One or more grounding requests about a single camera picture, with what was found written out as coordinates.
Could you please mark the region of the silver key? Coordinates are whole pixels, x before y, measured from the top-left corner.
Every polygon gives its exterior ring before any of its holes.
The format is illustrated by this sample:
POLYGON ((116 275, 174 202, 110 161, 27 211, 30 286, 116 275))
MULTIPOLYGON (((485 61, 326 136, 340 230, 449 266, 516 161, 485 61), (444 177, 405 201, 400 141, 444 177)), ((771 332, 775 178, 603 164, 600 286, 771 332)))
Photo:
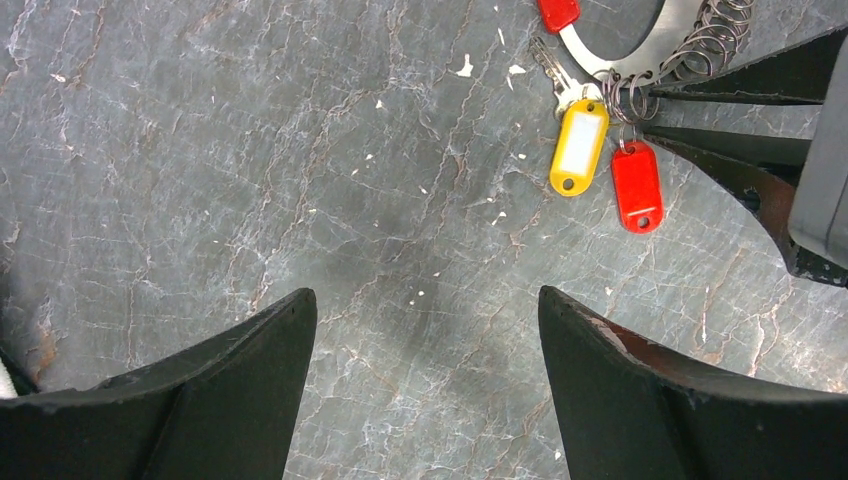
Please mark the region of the silver key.
POLYGON ((583 85, 566 72, 541 37, 530 39, 528 51, 552 82, 553 94, 557 101, 554 115, 561 119, 572 104, 584 98, 583 85))

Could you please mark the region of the large metal keyring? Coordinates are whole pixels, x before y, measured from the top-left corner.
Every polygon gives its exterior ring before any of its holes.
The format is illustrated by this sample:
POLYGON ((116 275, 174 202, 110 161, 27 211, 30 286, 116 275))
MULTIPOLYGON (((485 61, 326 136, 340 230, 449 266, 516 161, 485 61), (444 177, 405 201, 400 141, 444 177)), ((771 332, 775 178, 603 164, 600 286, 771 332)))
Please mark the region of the large metal keyring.
POLYGON ((604 59, 564 25, 557 36, 578 67, 589 76, 580 82, 583 99, 600 101, 611 124, 652 119, 659 102, 647 88, 664 81, 711 77, 725 69, 748 35, 753 1, 665 1, 653 26, 635 49, 604 59))

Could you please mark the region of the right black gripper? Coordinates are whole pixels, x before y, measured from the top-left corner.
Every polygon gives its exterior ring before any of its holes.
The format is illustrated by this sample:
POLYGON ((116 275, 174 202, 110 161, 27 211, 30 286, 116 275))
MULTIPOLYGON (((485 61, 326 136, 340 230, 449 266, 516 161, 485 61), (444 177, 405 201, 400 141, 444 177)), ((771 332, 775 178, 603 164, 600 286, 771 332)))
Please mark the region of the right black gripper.
POLYGON ((745 207, 776 245, 788 273, 847 285, 845 26, 714 77, 652 86, 648 94, 729 104, 824 104, 812 142, 656 125, 643 135, 691 162, 745 207))

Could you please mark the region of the red key tag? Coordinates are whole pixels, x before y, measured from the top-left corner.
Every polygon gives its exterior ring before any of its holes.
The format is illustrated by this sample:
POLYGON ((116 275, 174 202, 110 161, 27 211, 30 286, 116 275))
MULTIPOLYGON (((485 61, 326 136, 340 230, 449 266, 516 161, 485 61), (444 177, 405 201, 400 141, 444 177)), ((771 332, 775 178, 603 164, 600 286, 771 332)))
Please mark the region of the red key tag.
POLYGON ((619 148, 611 172, 620 222, 634 234, 656 230, 664 218, 664 201, 654 150, 643 141, 619 148))

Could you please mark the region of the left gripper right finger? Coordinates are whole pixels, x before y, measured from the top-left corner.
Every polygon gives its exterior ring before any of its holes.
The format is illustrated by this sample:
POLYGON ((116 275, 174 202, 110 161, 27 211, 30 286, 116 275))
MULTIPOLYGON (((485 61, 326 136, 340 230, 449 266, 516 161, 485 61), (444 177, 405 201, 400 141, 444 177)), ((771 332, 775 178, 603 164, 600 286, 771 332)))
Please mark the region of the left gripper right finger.
POLYGON ((751 378, 552 286, 539 335, 573 479, 843 479, 847 398, 751 378))

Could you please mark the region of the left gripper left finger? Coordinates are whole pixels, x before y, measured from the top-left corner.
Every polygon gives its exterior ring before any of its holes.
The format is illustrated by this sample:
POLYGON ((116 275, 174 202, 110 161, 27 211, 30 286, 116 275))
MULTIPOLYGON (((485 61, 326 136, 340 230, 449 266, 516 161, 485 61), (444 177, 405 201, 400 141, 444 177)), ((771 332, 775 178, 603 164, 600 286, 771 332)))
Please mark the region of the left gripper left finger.
POLYGON ((279 479, 317 326, 298 289, 236 326, 87 389, 1 404, 5 479, 279 479))

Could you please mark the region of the yellow key tag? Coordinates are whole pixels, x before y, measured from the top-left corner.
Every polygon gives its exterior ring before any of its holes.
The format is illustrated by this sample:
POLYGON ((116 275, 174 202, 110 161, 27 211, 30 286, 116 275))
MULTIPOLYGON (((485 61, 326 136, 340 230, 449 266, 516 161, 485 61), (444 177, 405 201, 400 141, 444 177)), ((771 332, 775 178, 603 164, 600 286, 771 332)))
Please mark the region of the yellow key tag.
POLYGON ((573 197, 591 186, 608 126, 609 115, 600 101, 582 99, 566 109, 549 171, 557 193, 573 197))

